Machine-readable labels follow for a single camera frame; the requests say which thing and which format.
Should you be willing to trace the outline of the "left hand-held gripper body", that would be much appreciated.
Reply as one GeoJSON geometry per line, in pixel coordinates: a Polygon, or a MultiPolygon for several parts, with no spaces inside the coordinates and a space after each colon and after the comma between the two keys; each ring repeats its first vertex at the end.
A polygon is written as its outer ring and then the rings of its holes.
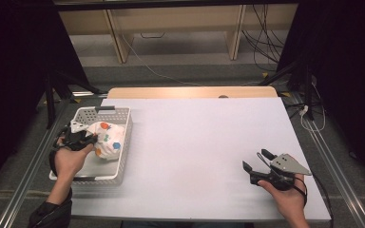
{"type": "Polygon", "coordinates": [[[71,123],[68,123],[57,133],[52,148],[59,150],[61,147],[67,147],[71,151],[79,151],[88,145],[86,137],[88,135],[85,130],[73,133],[71,123]]]}

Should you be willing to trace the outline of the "person's left hand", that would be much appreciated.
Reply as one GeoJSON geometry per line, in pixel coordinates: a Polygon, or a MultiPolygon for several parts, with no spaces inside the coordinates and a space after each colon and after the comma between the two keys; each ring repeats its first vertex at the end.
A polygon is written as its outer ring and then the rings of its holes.
{"type": "Polygon", "coordinates": [[[61,148],[55,155],[55,168],[57,172],[57,184],[69,185],[72,183],[75,175],[82,169],[86,156],[93,150],[92,143],[79,151],[70,151],[61,148]]]}

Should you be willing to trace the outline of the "person's right hand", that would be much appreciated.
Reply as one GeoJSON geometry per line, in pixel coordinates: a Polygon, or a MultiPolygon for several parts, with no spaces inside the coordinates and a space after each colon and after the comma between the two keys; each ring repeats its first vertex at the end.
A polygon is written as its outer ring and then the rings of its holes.
{"type": "Polygon", "coordinates": [[[295,186],[287,191],[279,191],[270,182],[259,180],[258,184],[272,195],[276,201],[279,212],[286,217],[304,216],[305,199],[303,193],[306,192],[304,176],[296,174],[295,186]]]}

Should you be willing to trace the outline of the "light wooden shelf unit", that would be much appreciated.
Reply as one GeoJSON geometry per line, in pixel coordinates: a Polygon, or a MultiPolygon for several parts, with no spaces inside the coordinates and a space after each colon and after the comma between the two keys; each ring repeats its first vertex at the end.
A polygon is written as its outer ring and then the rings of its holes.
{"type": "Polygon", "coordinates": [[[118,61],[127,61],[133,36],[138,33],[221,31],[229,58],[235,60],[243,30],[260,30],[261,11],[266,9],[266,27],[289,29],[298,5],[260,4],[236,6],[169,7],[149,9],[98,9],[61,11],[70,35],[108,34],[118,61]]]}

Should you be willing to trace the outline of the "aluminium floor rail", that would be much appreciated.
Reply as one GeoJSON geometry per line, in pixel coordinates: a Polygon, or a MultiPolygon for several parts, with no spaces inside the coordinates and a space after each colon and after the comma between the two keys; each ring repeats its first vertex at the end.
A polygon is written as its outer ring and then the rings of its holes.
{"type": "Polygon", "coordinates": [[[36,139],[38,146],[32,151],[32,157],[28,162],[27,169],[22,174],[16,189],[10,195],[10,200],[0,217],[0,228],[11,228],[14,223],[21,206],[28,195],[29,188],[34,181],[41,164],[48,155],[51,142],[60,127],[59,122],[70,103],[70,99],[60,99],[59,103],[54,106],[56,108],[54,120],[52,123],[49,123],[48,126],[44,127],[44,135],[36,139]]]}
{"type": "Polygon", "coordinates": [[[365,228],[365,167],[351,155],[319,100],[312,101],[313,121],[300,113],[303,95],[293,92],[288,102],[288,114],[332,218],[328,225],[365,228]]]}

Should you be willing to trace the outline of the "black curtain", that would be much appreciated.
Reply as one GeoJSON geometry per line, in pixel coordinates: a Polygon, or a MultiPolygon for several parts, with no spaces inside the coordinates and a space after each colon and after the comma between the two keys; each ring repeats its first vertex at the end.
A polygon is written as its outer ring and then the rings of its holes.
{"type": "Polygon", "coordinates": [[[365,165],[365,0],[294,1],[279,68],[297,61],[311,69],[324,106],[365,165]]]}
{"type": "Polygon", "coordinates": [[[62,97],[87,77],[53,0],[0,0],[0,169],[49,82],[62,97]]]}

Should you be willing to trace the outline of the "cream fruit print cloth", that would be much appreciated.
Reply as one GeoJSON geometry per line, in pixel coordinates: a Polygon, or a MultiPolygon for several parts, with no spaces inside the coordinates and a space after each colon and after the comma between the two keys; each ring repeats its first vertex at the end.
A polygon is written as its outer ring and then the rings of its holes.
{"type": "Polygon", "coordinates": [[[96,122],[91,124],[86,134],[95,135],[95,154],[108,161],[118,160],[125,140],[125,128],[115,123],[96,122]]]}

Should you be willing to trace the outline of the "black tripod stand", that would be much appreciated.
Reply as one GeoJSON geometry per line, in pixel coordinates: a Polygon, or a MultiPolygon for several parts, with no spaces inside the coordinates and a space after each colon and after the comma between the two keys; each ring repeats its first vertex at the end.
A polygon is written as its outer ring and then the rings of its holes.
{"type": "Polygon", "coordinates": [[[105,94],[104,91],[92,86],[89,82],[84,82],[76,77],[65,74],[61,71],[51,71],[44,77],[45,95],[48,109],[47,129],[50,129],[56,120],[56,111],[54,104],[54,92],[56,92],[61,100],[68,100],[72,97],[72,92],[68,85],[77,85],[94,95],[105,94]]]}
{"type": "Polygon", "coordinates": [[[315,118],[312,108],[312,73],[305,61],[294,61],[278,70],[274,75],[267,76],[259,83],[259,86],[268,86],[285,75],[289,75],[289,81],[286,83],[286,86],[290,91],[302,90],[304,92],[304,105],[308,106],[305,114],[313,121],[315,118]]]}

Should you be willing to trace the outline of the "white perforated plastic basket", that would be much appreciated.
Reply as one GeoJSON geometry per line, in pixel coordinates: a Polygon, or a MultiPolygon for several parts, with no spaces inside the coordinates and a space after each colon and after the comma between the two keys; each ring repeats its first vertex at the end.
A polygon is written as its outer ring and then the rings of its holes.
{"type": "Polygon", "coordinates": [[[95,150],[86,156],[83,168],[75,175],[74,184],[115,184],[123,181],[125,163],[132,133],[132,118],[129,107],[88,106],[79,108],[70,121],[73,133],[96,122],[118,124],[125,128],[125,140],[118,160],[108,161],[96,156],[95,150]]]}

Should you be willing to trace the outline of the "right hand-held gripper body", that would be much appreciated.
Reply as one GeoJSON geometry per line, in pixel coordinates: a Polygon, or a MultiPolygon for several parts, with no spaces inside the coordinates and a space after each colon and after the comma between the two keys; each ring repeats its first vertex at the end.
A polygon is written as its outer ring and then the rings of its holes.
{"type": "Polygon", "coordinates": [[[312,172],[301,165],[289,154],[281,154],[272,161],[269,161],[260,152],[257,153],[259,159],[270,168],[269,173],[252,171],[249,174],[250,183],[258,185],[258,181],[268,181],[280,191],[290,190],[295,186],[296,174],[311,176],[312,172]]]}

